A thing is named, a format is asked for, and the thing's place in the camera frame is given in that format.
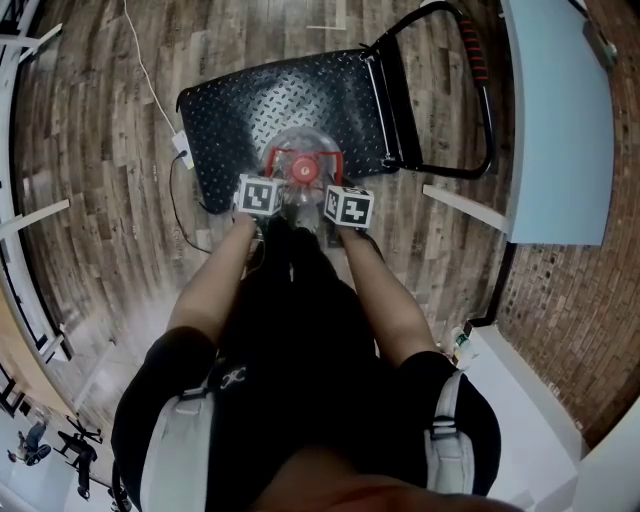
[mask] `wooden floor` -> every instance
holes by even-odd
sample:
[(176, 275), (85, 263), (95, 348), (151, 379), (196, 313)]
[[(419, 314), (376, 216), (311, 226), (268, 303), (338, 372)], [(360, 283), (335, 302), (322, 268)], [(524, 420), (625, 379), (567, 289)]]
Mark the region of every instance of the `wooden floor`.
[[(138, 64), (122, 0), (44, 0), (37, 32), (62, 36), (26, 64), (15, 116), (15, 172), (22, 213), (68, 198), (71, 208), (28, 228), (37, 281), (75, 351), (52, 362), (73, 397), (108, 339), (117, 349), (82, 408), (110, 430), (119, 397), (163, 332), (182, 286), (203, 255), (182, 240), (169, 199), (171, 131)], [(497, 0), (468, 0), (492, 74), (499, 158), (478, 182), (400, 172), (371, 178), (372, 234), (415, 293), (437, 338), (484, 311), (504, 241), (421, 194), (436, 183), (504, 211), (513, 131), (512, 75)], [(415, 0), (129, 0), (142, 56), (177, 129), (178, 93), (268, 61), (371, 43)], [(308, 26), (342, 27), (325, 30)], [(481, 120), (453, 19), (433, 15), (400, 38), (425, 158), (466, 165), (483, 157)], [(186, 229), (215, 248), (229, 226), (198, 207), (193, 172), (175, 176)], [(344, 255), (331, 250), (350, 280)]]

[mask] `light blue panel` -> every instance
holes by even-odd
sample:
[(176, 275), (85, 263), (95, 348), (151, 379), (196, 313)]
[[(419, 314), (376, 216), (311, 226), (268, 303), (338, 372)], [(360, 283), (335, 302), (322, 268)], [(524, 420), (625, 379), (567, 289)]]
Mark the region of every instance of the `light blue panel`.
[(514, 71), (509, 241), (600, 245), (613, 180), (606, 71), (567, 0), (502, 0)]

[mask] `hand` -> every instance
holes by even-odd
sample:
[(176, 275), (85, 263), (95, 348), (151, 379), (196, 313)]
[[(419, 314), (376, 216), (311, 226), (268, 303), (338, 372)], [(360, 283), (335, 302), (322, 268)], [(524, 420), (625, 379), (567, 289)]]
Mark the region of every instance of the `hand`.
[(256, 221), (253, 219), (253, 217), (251, 215), (249, 215), (248, 213), (245, 212), (237, 212), (235, 219), (234, 219), (234, 224), (236, 226), (246, 226), (246, 227), (250, 227), (252, 229), (256, 228)]
[(336, 226), (338, 228), (338, 234), (342, 239), (342, 243), (349, 242), (351, 240), (360, 239), (360, 235), (354, 228), (348, 228), (345, 226)]

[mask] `black rubber mat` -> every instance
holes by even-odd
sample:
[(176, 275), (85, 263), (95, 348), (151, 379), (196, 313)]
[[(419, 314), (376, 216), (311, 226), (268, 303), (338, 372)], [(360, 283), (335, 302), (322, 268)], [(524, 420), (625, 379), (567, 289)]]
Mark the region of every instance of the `black rubber mat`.
[(262, 172), (265, 146), (294, 126), (313, 126), (333, 138), (351, 179), (385, 172), (380, 117), (360, 54), (350, 50), (275, 62), (180, 93), (178, 107), (211, 213), (229, 209), (238, 175)]

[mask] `gray strap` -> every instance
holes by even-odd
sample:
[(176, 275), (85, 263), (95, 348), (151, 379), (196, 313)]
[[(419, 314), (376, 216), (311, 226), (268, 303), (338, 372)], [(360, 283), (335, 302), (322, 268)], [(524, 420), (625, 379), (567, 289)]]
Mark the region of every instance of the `gray strap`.
[[(436, 413), (434, 418), (445, 417), (445, 418), (455, 418), (456, 416), (456, 406), (458, 405), (458, 390), (460, 388), (460, 378), (462, 377), (462, 372), (457, 370), (447, 382), (444, 383), (442, 387), (442, 391), (440, 392), (440, 398), (438, 399), (438, 405), (436, 406)], [(436, 427), (444, 427), (444, 426), (455, 426), (449, 425), (448, 422), (437, 422), (434, 421), (433, 426)]]
[(199, 395), (196, 390), (165, 404), (142, 471), (144, 512), (205, 510), (214, 407), (212, 393)]
[(471, 494), (475, 463), (471, 440), (462, 432), (432, 438), (424, 432), (427, 489), (441, 494)]

